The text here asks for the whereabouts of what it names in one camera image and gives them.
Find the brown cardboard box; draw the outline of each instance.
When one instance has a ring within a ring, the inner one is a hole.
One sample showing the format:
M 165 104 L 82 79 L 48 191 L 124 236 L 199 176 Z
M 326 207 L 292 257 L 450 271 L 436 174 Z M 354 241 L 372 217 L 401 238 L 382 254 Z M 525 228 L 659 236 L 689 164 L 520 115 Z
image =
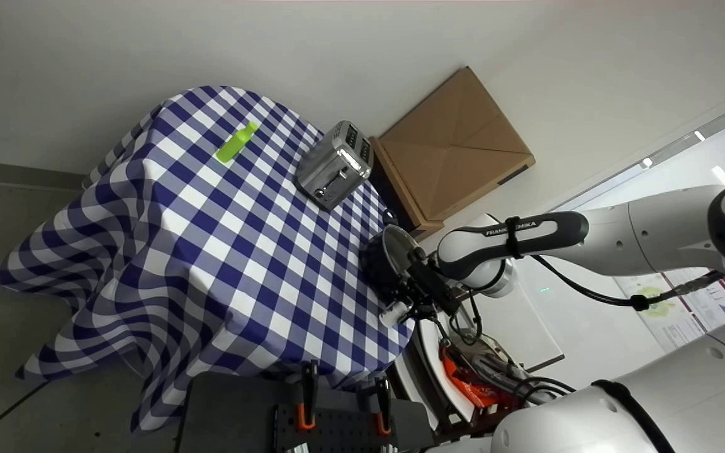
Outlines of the brown cardboard box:
M 374 149 L 417 236 L 533 164 L 471 69 L 443 81 Z

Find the tablecloth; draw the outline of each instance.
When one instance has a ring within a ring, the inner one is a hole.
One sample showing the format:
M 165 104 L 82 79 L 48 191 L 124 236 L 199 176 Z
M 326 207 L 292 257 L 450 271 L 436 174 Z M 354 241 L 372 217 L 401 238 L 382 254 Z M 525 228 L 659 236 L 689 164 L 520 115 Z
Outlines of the tablecloth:
M 217 159 L 240 131 L 240 157 Z M 4 286 L 72 309 L 21 373 L 52 381 L 139 353 L 133 427 L 150 431 L 202 373 L 309 360 L 343 386 L 388 367 L 409 324 L 381 324 L 358 262 L 388 208 L 370 183 L 329 213 L 300 196 L 294 164 L 316 140 L 294 110 L 242 89 L 203 86 L 159 105 L 2 264 Z

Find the green sticky note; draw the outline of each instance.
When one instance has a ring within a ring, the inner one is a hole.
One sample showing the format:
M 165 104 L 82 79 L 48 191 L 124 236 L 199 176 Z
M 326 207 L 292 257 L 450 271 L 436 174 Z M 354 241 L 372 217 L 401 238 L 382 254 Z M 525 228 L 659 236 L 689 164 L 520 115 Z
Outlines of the green sticky note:
M 258 124 L 247 124 L 242 126 L 233 136 L 226 139 L 226 144 L 222 144 L 217 149 L 217 160 L 228 164 L 236 159 L 236 153 L 256 136 Z

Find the toaster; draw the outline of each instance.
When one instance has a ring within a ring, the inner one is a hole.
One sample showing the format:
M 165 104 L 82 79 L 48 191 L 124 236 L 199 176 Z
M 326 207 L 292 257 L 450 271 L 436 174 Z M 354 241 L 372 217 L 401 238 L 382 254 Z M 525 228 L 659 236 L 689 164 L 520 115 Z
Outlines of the toaster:
M 352 194 L 372 167 L 367 139 L 348 121 L 329 128 L 321 140 L 297 164 L 294 183 L 325 212 Z

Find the floor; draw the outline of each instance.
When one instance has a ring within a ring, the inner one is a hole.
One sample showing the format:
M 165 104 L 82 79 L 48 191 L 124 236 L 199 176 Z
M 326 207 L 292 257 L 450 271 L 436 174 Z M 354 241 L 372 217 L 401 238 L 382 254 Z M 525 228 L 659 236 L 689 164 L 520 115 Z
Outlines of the floor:
M 0 262 L 72 189 L 0 183 Z M 16 378 L 23 360 L 48 342 L 65 304 L 0 290 L 0 451 L 177 451 L 178 423 L 150 436 L 129 431 L 140 381 L 126 367 L 106 367 L 71 381 L 37 386 Z

